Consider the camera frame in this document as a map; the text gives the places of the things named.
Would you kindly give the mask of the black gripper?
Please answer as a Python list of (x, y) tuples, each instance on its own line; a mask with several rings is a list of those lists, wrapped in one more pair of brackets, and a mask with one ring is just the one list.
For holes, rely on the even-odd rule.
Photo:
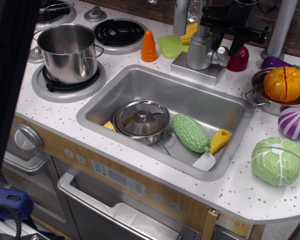
[(272, 28), (253, 13), (252, 6), (206, 6), (202, 9), (201, 26), (208, 27), (214, 52), (224, 35), (234, 36), (229, 56), (235, 56), (245, 43), (263, 44)]

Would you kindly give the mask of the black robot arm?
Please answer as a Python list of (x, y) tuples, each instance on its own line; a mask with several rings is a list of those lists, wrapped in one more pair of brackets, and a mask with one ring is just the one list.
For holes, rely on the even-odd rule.
[(233, 0), (225, 6), (205, 6), (200, 25), (212, 34), (212, 49), (216, 51), (224, 35), (233, 36), (229, 55), (235, 56), (245, 43), (264, 44), (272, 28), (252, 12), (257, 0)]

